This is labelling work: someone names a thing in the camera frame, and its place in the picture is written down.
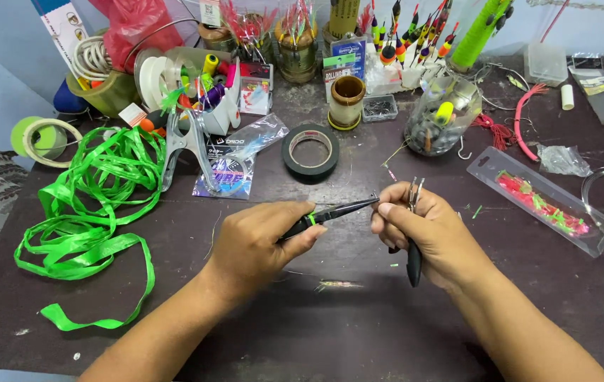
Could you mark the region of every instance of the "pink tube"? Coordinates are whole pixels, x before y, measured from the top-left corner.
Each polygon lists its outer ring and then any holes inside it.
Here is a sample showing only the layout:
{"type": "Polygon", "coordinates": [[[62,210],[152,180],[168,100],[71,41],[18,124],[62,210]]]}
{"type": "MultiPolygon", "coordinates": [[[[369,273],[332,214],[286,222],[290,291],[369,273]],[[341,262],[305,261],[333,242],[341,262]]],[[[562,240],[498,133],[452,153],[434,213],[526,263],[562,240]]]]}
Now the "pink tube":
{"type": "Polygon", "coordinates": [[[236,65],[229,65],[229,74],[227,74],[227,83],[225,84],[227,88],[233,86],[234,77],[236,77],[236,65]]]}
{"type": "Polygon", "coordinates": [[[523,104],[531,98],[533,94],[537,93],[547,93],[547,87],[544,83],[537,83],[530,91],[526,92],[526,94],[518,100],[517,111],[515,112],[515,136],[517,137],[518,146],[521,147],[521,150],[528,156],[531,161],[537,162],[538,156],[533,154],[531,150],[529,150],[526,143],[523,142],[523,138],[521,138],[521,129],[519,128],[519,121],[521,120],[521,108],[523,108],[523,104]]]}

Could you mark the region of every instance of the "coiled white cable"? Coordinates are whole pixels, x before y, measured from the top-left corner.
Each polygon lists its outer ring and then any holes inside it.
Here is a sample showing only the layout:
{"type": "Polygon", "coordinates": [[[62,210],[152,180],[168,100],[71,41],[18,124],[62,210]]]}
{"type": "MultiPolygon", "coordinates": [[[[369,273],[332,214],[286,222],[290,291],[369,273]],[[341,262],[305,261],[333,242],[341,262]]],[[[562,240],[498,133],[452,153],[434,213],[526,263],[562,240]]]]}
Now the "coiled white cable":
{"type": "Polygon", "coordinates": [[[79,41],[73,56],[73,71],[86,80],[104,81],[113,69],[102,36],[88,37],[79,41]]]}

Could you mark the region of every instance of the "hand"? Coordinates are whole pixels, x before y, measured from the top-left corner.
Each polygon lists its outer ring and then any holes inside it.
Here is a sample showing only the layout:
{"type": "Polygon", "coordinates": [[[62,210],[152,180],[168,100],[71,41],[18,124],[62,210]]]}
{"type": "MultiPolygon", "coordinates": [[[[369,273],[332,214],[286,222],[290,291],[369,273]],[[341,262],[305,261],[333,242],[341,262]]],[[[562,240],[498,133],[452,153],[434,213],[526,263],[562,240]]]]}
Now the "hand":
{"type": "Polygon", "coordinates": [[[442,197],[420,191],[416,213],[408,210],[410,184],[402,181],[385,188],[373,205],[371,230],[390,248],[408,248],[412,238],[423,256],[422,272],[446,291],[495,270],[493,262],[472,237],[458,214],[442,197]]]}
{"type": "Polygon", "coordinates": [[[201,276],[219,297],[246,299],[269,283],[292,259],[310,250],[327,228],[312,226],[279,243],[312,202],[262,203],[227,216],[201,276]]]}

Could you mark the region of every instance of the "yellow-green container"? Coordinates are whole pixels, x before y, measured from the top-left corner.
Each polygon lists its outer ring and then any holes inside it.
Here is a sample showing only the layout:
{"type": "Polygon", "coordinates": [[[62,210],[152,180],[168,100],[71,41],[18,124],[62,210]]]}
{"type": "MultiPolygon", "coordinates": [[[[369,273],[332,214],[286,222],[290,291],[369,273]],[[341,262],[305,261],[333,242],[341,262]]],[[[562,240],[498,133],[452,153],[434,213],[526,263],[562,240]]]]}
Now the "yellow-green container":
{"type": "Polygon", "coordinates": [[[130,103],[141,102],[134,77],[115,70],[94,89],[84,91],[71,73],[66,75],[66,84],[74,95],[83,97],[103,115],[111,118],[118,118],[118,113],[130,103]]]}

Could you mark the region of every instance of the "dark wooden table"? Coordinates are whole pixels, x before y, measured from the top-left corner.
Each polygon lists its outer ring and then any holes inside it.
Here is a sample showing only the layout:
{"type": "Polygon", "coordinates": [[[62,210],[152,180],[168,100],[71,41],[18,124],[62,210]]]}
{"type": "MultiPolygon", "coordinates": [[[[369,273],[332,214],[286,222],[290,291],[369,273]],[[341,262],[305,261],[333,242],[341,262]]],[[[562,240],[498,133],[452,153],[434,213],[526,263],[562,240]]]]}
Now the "dark wooden table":
{"type": "MultiPolygon", "coordinates": [[[[520,57],[501,61],[521,72],[520,57]]],[[[546,145],[578,145],[593,168],[603,166],[604,126],[571,78],[569,82],[574,84],[576,108],[561,111],[556,90],[534,97],[524,116],[533,120],[536,131],[523,125],[524,138],[546,145]]],[[[328,107],[318,78],[303,86],[280,79],[276,83],[273,111],[288,127],[310,122],[327,125],[328,107]]],[[[521,95],[497,70],[481,87],[504,105],[515,105],[521,95]]],[[[249,201],[198,198],[191,195],[197,162],[183,156],[190,165],[178,165],[162,201],[144,218],[118,230],[143,236],[151,248],[157,281],[140,317],[200,271],[220,214],[221,221],[265,201],[307,197],[319,204],[355,201],[390,185],[393,181],[380,164],[401,143],[405,120],[417,97],[410,92],[397,95],[400,113],[393,122],[337,131],[340,162],[327,181],[315,186],[289,176],[281,163],[280,143],[276,143],[258,155],[249,201]]],[[[512,116],[501,111],[490,115],[497,122],[512,116]]],[[[245,116],[242,126],[253,120],[245,116]]],[[[491,133],[479,127],[470,128],[465,139],[466,152],[473,152],[473,157],[492,142],[491,133]]],[[[428,189],[461,212],[493,262],[604,367],[604,254],[593,260],[468,175],[469,161],[460,160],[455,151],[423,158],[405,149],[393,157],[390,168],[400,179],[425,177],[428,189]],[[473,220],[480,204],[483,209],[473,220]]],[[[518,147],[508,153],[528,163],[518,147]]],[[[118,256],[102,273],[77,282],[46,279],[17,268],[14,249],[24,231],[44,219],[36,191],[57,174],[36,164],[0,235],[0,369],[81,373],[127,328],[60,332],[38,311],[59,302],[74,322],[125,319],[144,290],[145,268],[138,246],[118,256]],[[80,353],[78,360],[74,360],[76,353],[80,353]]],[[[580,195],[582,178],[552,174],[547,178],[580,195]]],[[[593,187],[591,202],[604,212],[604,179],[593,187]]],[[[311,275],[281,276],[284,281],[271,284],[233,312],[201,343],[178,380],[501,380],[445,294],[427,281],[410,288],[405,253],[389,255],[377,237],[370,235],[368,210],[327,226],[330,230],[313,250],[287,267],[311,275]],[[322,279],[356,282],[362,288],[315,291],[322,279]]]]}

